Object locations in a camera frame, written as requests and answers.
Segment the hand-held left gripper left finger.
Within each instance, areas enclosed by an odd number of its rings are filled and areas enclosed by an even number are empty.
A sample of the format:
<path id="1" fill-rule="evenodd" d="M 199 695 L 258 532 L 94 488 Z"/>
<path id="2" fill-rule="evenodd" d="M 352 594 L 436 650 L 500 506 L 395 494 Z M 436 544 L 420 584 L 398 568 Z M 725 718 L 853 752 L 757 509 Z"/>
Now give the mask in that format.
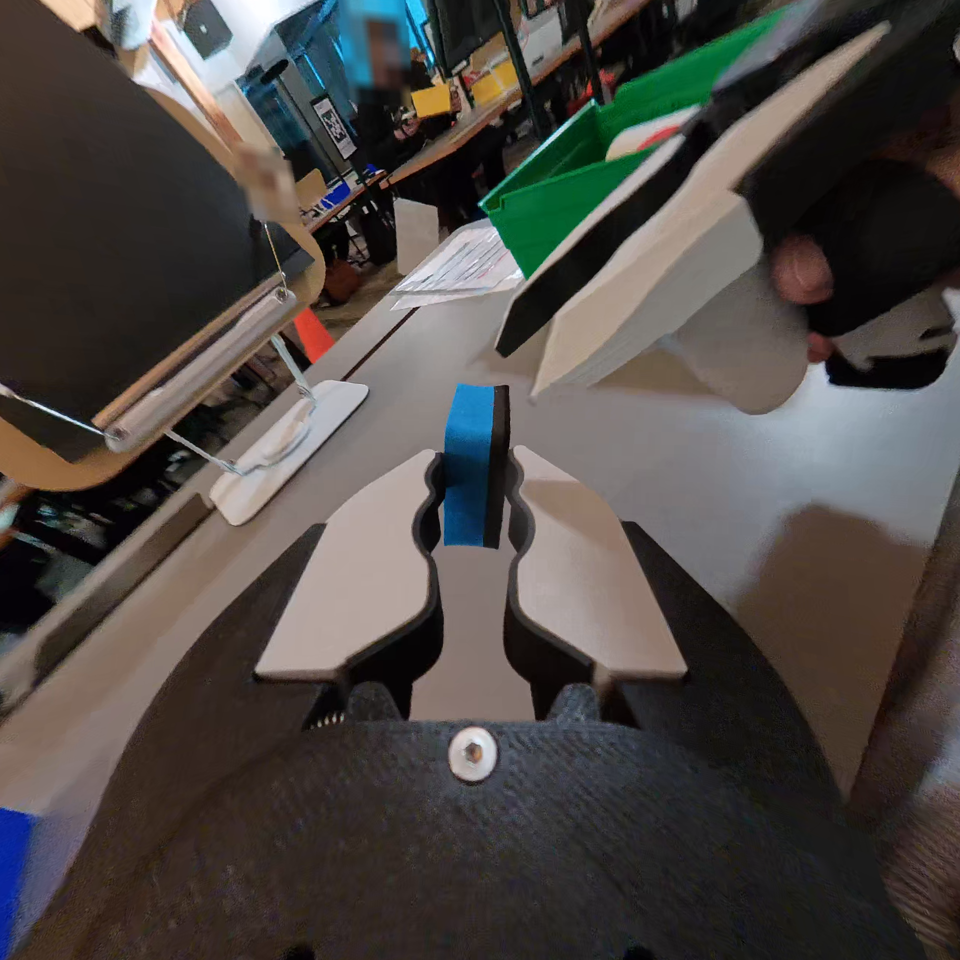
<path id="1" fill-rule="evenodd" d="M 433 550 L 445 497 L 441 453 L 423 450 L 334 511 L 255 666 L 262 682 L 365 683 L 402 718 L 436 665 L 444 617 Z"/>

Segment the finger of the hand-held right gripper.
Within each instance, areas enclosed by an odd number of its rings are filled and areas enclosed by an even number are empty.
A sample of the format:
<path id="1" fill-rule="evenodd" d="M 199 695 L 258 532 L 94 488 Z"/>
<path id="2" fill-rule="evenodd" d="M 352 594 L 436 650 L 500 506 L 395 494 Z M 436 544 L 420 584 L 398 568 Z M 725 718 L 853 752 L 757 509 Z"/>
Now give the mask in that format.
<path id="1" fill-rule="evenodd" d="M 799 310 L 779 300 L 743 178 L 885 37 L 871 27 L 801 71 L 696 160 L 652 218 L 558 308 L 530 396 L 594 386 L 655 348 L 749 415 L 783 406 L 807 375 Z"/>

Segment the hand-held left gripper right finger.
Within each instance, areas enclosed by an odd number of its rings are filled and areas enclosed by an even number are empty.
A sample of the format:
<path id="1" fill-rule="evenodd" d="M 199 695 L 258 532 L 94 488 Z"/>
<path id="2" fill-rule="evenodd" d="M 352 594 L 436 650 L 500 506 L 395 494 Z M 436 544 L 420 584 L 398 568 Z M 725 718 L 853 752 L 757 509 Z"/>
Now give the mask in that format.
<path id="1" fill-rule="evenodd" d="M 528 446 L 509 453 L 507 660 L 546 718 L 567 686 L 604 705 L 622 684 L 678 684 L 689 666 L 614 509 Z"/>

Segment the green plastic bin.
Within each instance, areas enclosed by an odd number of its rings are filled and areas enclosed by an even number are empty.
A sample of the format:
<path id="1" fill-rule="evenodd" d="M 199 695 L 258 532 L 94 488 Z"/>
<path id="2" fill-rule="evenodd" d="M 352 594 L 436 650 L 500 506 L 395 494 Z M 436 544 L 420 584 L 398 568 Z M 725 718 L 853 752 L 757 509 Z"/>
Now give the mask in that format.
<path id="1" fill-rule="evenodd" d="M 610 104 L 590 101 L 486 194 L 481 210 L 525 279 L 651 153 L 606 160 L 616 137 L 642 122 L 701 105 L 717 78 L 785 12 L 758 17 L 621 85 Z"/>

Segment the blue black whiteboard eraser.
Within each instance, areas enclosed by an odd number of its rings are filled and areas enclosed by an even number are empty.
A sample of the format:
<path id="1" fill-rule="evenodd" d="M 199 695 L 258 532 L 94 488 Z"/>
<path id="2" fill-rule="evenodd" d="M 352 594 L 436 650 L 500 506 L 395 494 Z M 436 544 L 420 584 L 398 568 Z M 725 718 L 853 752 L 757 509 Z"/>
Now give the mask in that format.
<path id="1" fill-rule="evenodd" d="M 442 450 L 446 546 L 498 549 L 510 434 L 508 386 L 457 385 Z"/>

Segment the blue plastic bin with sticker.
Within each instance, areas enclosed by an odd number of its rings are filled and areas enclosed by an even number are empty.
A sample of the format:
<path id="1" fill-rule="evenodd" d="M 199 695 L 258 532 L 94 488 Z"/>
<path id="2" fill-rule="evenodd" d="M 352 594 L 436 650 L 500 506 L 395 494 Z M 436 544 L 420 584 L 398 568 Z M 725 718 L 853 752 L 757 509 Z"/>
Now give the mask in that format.
<path id="1" fill-rule="evenodd" d="M 19 899 L 30 860 L 37 818 L 28 812 L 1 807 L 1 958 L 13 946 Z"/>

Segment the person's right hand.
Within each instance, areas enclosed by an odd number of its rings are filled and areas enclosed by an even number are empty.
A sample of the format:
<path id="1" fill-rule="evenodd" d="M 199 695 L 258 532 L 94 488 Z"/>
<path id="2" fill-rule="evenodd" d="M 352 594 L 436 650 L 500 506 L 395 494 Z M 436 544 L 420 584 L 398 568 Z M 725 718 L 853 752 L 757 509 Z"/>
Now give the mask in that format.
<path id="1" fill-rule="evenodd" d="M 771 281 L 788 304 L 814 306 L 834 294 L 831 265 L 816 241 L 807 234 L 790 234 L 769 254 Z"/>

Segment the white red plastic item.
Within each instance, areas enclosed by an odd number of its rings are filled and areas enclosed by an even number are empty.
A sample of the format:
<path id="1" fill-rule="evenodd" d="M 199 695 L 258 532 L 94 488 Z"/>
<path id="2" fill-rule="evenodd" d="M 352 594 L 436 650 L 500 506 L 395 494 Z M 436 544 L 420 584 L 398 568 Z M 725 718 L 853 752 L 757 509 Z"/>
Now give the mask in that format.
<path id="1" fill-rule="evenodd" d="M 613 162 L 656 149 L 675 137 L 702 111 L 702 102 L 629 126 L 620 131 L 606 149 L 605 161 Z"/>

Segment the laminated paper sheet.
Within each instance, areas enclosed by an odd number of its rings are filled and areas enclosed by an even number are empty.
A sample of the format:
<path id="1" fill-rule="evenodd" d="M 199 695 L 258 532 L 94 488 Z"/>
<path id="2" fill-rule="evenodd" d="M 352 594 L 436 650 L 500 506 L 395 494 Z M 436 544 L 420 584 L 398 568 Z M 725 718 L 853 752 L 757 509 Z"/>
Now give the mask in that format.
<path id="1" fill-rule="evenodd" d="M 489 220 L 451 234 L 388 295 L 390 309 L 432 306 L 510 291 L 522 269 Z"/>

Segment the orange traffic cone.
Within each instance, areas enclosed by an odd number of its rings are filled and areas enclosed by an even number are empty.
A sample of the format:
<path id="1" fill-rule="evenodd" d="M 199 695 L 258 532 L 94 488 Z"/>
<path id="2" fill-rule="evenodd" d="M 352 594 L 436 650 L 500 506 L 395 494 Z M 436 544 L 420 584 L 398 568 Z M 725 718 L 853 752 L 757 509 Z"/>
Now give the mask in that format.
<path id="1" fill-rule="evenodd" d="M 295 315 L 294 329 L 302 352 L 311 366 L 329 353 L 337 342 L 309 307 L 304 307 Z"/>

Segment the person's striped trouser leg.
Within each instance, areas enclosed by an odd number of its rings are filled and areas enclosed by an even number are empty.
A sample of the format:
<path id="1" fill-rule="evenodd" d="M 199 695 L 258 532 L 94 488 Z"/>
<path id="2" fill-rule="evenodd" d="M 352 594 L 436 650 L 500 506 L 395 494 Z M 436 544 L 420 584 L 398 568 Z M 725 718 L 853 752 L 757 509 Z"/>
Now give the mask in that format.
<path id="1" fill-rule="evenodd" d="M 959 957 L 959 787 L 936 777 L 897 811 L 882 873 L 929 958 Z"/>

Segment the large cardboard backed black screen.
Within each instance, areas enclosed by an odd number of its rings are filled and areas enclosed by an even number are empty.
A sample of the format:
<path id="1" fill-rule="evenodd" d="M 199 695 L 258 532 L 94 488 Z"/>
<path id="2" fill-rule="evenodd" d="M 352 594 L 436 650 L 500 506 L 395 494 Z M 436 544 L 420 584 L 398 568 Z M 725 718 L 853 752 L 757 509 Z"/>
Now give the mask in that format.
<path id="1" fill-rule="evenodd" d="M 2 478 L 104 483 L 317 299 L 300 216 L 256 222 L 202 130 L 2 3 Z"/>

